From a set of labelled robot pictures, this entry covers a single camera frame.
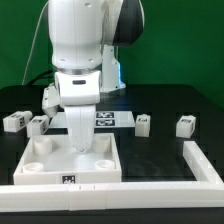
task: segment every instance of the small white cube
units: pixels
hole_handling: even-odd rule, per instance
[[[30,121],[33,114],[30,111],[17,111],[3,119],[5,132],[18,132]]]
[[[27,137],[43,135],[49,127],[48,116],[36,116],[27,124]]]
[[[135,124],[136,137],[149,137],[151,117],[146,114],[138,115]]]
[[[176,137],[190,138],[195,130],[196,117],[182,116],[177,122]]]

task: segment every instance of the green wall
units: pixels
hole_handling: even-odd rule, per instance
[[[21,84],[46,0],[0,1],[0,87]],[[120,49],[129,84],[189,84],[224,109],[224,1],[142,0],[145,31]],[[51,67],[44,23],[28,79]]]

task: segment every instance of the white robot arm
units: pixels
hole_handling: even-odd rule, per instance
[[[128,46],[143,32],[140,0],[49,0],[49,33],[56,68],[56,104],[64,107],[68,134],[78,153],[91,149],[95,105],[100,101],[99,66],[104,45]],[[45,90],[45,100],[51,96]]]

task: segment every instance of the black cable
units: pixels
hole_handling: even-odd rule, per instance
[[[36,78],[34,78],[34,79],[32,79],[31,81],[29,81],[29,82],[27,83],[27,85],[28,85],[28,86],[32,86],[37,80],[39,80],[39,79],[41,79],[42,77],[44,77],[44,76],[46,76],[46,75],[49,75],[49,74],[51,74],[51,73],[53,73],[53,72],[54,72],[53,69],[48,70],[48,71],[46,71],[46,72],[43,72],[43,73],[39,74]]]

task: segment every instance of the printed label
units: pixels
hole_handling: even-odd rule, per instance
[[[184,122],[184,123],[191,123],[191,120],[188,120],[188,119],[182,119],[181,122]]]
[[[19,119],[19,124],[20,124],[20,127],[25,126],[25,119],[24,119],[24,117]]]
[[[33,123],[40,123],[42,120],[40,120],[40,119],[35,119],[35,120],[33,120]]]
[[[13,117],[13,118],[19,118],[19,117],[21,117],[22,115],[19,115],[19,114],[13,114],[13,115],[11,115],[11,117]]]
[[[114,127],[115,120],[96,120],[96,126]]]
[[[63,184],[75,184],[75,176],[62,176]]]
[[[96,118],[114,118],[114,112],[97,112]]]
[[[139,118],[138,121],[139,121],[139,122],[147,122],[148,119],[147,119],[147,118]]]

